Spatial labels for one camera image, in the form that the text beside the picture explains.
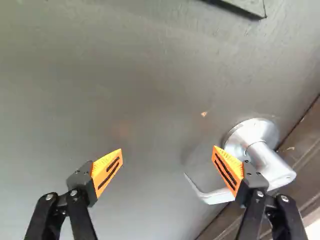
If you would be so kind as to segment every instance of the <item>small debris spot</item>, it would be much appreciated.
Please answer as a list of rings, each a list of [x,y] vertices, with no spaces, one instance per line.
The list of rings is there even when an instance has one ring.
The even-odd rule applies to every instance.
[[[201,113],[201,116],[202,116],[202,117],[205,117],[207,114],[208,114],[207,111],[203,111],[203,112]]]
[[[290,146],[286,150],[295,150],[295,147],[294,146]]]

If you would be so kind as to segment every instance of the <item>textured paint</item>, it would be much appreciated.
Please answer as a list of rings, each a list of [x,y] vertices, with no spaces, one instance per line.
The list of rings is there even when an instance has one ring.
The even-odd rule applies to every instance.
[[[284,137],[319,92],[320,2],[265,4],[250,21],[198,0],[3,0],[1,237],[22,239],[41,195],[122,148],[90,211],[98,237],[193,240],[223,206],[183,171],[222,187],[223,134],[266,117]]]

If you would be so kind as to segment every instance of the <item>screw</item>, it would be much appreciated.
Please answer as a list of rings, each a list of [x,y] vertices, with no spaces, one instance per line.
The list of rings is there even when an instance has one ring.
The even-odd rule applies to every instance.
[[[71,192],[70,192],[70,196],[71,197],[74,197],[75,195],[77,195],[78,191],[76,189],[73,189]]]
[[[264,193],[262,191],[257,191],[256,194],[260,197],[263,198],[264,197]]]
[[[289,202],[289,199],[288,199],[286,196],[284,196],[284,195],[281,195],[281,199],[282,199],[282,201],[284,201],[284,202],[286,202],[286,203]]]
[[[45,200],[49,201],[54,197],[54,195],[52,193],[49,193],[46,197]]]

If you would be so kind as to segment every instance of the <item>silver door handle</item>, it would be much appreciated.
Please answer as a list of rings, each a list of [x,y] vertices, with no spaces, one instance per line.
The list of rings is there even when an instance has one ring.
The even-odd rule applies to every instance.
[[[279,140],[277,126],[264,118],[251,118],[232,128],[223,141],[224,150],[240,161],[250,161],[269,182],[268,191],[291,183],[296,172],[273,151]],[[235,200],[227,188],[212,192],[201,192],[192,180],[184,174],[197,196],[209,205]]]

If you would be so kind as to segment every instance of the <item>black stripe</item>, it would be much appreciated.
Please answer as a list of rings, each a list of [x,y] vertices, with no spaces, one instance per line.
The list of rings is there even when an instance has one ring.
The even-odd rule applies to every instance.
[[[112,169],[112,171],[110,172],[110,174],[105,178],[105,180],[103,180],[102,183],[100,183],[100,185],[98,186],[98,190],[111,178],[112,174],[115,173],[116,169],[118,168],[119,163],[117,163],[115,165],[115,167]]]
[[[227,178],[227,176],[225,175],[225,173],[221,170],[219,164],[217,163],[216,160],[214,160],[215,165],[218,167],[220,173],[222,174],[222,176],[224,177],[224,179],[228,182],[229,186],[233,189],[233,191],[236,190],[235,186],[233,186],[233,184],[230,182],[230,180]]]
[[[106,168],[106,172],[109,172],[109,170],[115,165],[116,161],[118,161],[120,157],[117,157],[113,162]]]
[[[219,162],[222,164],[223,169],[225,170],[226,174],[228,174],[228,176],[231,178],[231,180],[234,183],[234,185],[237,186],[237,181],[235,180],[234,176],[232,176],[231,172],[228,171],[228,169],[227,169],[226,165],[224,164],[224,162],[221,161],[220,157],[216,153],[214,155],[218,158]]]

